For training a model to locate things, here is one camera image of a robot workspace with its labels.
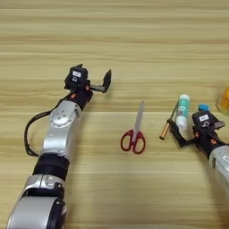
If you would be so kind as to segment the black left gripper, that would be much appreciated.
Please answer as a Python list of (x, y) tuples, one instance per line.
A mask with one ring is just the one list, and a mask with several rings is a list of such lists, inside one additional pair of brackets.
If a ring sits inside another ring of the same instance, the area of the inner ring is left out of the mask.
[[(77, 64), (75, 67), (82, 68), (83, 64)], [(68, 97), (69, 101), (74, 102), (77, 104), (81, 110), (84, 109), (85, 105), (92, 99), (93, 91), (98, 91), (102, 93), (106, 93), (110, 83), (111, 83), (112, 71), (111, 69), (106, 73), (104, 77), (103, 86), (100, 85), (86, 85), (83, 86), (81, 89), (78, 89), (70, 94)]]

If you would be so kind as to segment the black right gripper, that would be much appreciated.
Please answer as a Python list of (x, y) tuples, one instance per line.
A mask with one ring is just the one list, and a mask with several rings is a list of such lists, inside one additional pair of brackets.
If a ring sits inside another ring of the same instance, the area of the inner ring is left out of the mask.
[[(194, 138), (191, 140), (186, 140), (179, 132), (179, 128), (172, 119), (167, 120), (170, 124), (170, 129), (175, 139), (178, 141), (180, 147), (186, 147), (194, 144), (197, 149), (203, 152), (207, 157), (210, 156), (211, 152), (219, 147), (225, 145), (221, 141), (215, 131), (198, 131), (196, 128), (193, 129)], [(216, 130), (223, 128), (225, 123), (223, 121), (218, 121), (214, 124)]]

